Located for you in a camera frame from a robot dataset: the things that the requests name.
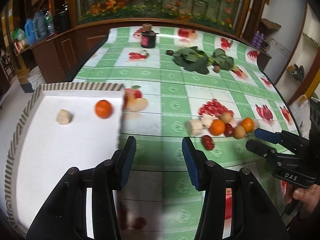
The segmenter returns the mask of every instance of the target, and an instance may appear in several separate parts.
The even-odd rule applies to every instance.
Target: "tray rim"
[[[64,83],[50,83],[43,84],[36,88],[32,97],[29,99],[26,107],[23,109],[21,117],[18,121],[16,129],[13,133],[13,137],[10,143],[10,148],[8,151],[5,173],[4,173],[4,198],[6,202],[7,218],[10,224],[24,237],[26,237],[26,228],[22,225],[17,224],[12,211],[12,169],[14,163],[14,157],[16,154],[16,149],[19,143],[20,135],[27,122],[30,112],[35,105],[37,99],[39,98],[42,91],[49,90],[101,90],[101,91],[121,91],[124,90],[124,84],[120,83],[103,83],[103,82],[64,82]]]

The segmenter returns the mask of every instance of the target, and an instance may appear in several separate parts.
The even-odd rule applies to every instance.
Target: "pink label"
[[[141,37],[141,45],[148,46],[149,44],[149,38],[148,37]]]

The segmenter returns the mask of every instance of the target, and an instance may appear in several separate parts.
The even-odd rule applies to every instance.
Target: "glass display case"
[[[76,0],[78,24],[117,18],[162,18],[234,33],[244,0]]]

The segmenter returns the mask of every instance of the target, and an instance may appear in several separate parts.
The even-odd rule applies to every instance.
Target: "tiled floor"
[[[4,200],[4,169],[12,135],[32,93],[25,93],[16,79],[6,95],[1,99],[0,105],[0,208],[6,214]]]

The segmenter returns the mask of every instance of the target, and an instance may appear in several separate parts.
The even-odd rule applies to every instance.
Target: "white tray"
[[[123,97],[122,84],[84,82],[38,87],[17,125],[6,166],[7,212],[21,233],[26,234],[70,167],[93,168],[118,149]],[[113,114],[107,119],[94,112],[95,104],[102,99],[113,106]],[[70,124],[56,122],[60,109],[73,114]]]

